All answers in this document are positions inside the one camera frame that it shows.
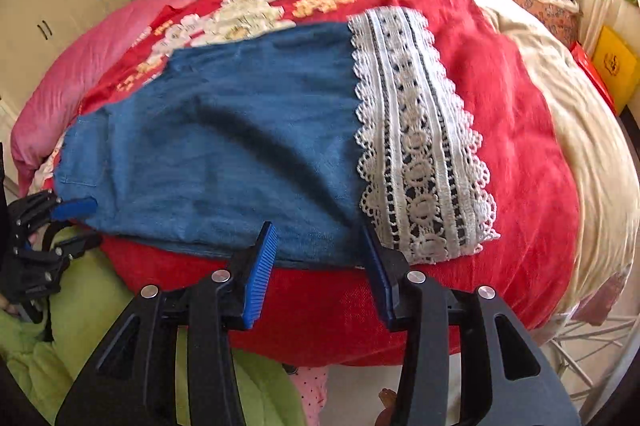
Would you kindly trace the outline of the blue denim pants lace hem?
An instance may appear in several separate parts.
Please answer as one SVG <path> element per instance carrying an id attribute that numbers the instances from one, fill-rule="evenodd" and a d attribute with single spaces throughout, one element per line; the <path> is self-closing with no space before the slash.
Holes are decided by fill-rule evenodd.
<path id="1" fill-rule="evenodd" d="M 354 268 L 370 223 L 439 263 L 498 238 L 480 146 L 426 18 L 382 6 L 175 52 L 76 119 L 53 186 L 96 200 L 89 227 L 175 253 L 227 257 L 271 222 L 285 267 Z"/>

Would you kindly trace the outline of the pink quilt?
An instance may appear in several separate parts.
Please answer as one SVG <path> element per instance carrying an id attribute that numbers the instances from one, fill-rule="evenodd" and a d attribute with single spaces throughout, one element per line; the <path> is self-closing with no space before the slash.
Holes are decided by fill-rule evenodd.
<path id="1" fill-rule="evenodd" d="M 126 53 L 163 8 L 183 8 L 194 1 L 132 0 L 58 56 L 12 129 L 11 155 L 22 196 L 29 191 L 36 171 L 52 153 L 86 93 Z"/>

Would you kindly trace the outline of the beige bed sheet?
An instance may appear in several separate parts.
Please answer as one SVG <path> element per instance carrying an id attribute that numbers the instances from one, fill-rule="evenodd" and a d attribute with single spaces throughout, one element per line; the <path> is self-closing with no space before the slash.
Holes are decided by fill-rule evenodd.
<path id="1" fill-rule="evenodd" d="M 639 245 L 639 181 L 623 131 L 570 52 L 512 0 L 472 0 L 483 19 L 520 51 L 547 102 L 575 181 L 580 224 L 570 282 L 554 307 L 601 311 L 620 296 Z"/>

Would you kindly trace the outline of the red floral blanket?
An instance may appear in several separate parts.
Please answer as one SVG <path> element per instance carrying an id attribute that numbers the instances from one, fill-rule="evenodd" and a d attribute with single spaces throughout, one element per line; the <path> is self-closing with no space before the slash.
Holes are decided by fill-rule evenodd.
<path id="1" fill-rule="evenodd" d="M 473 0 L 195 0 L 165 8 L 87 96 L 54 185 L 132 290 L 188 286 L 279 233 L 235 346 L 396 364 L 357 244 L 489 285 L 533 328 L 573 270 L 578 196 L 518 47 Z"/>

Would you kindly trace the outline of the yellow paper bag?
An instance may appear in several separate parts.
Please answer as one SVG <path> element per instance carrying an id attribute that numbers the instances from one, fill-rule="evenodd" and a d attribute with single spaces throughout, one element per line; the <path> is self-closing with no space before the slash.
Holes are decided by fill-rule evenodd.
<path id="1" fill-rule="evenodd" d="M 606 25 L 593 54 L 593 64 L 620 115 L 639 84 L 639 55 L 616 32 Z"/>

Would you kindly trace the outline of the red paper bag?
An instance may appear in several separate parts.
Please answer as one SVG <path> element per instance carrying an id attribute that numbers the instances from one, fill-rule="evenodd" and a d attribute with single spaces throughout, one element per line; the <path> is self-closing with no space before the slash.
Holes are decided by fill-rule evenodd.
<path id="1" fill-rule="evenodd" d="M 575 41 L 570 46 L 570 54 L 572 54 L 575 63 L 586 74 L 592 85 L 596 88 L 600 97 L 602 97 L 602 100 L 604 100 L 605 104 L 608 105 L 608 108 L 611 109 L 613 114 L 616 114 L 614 100 L 612 99 L 610 92 L 608 92 L 608 87 L 605 86 L 603 79 L 578 41 Z"/>

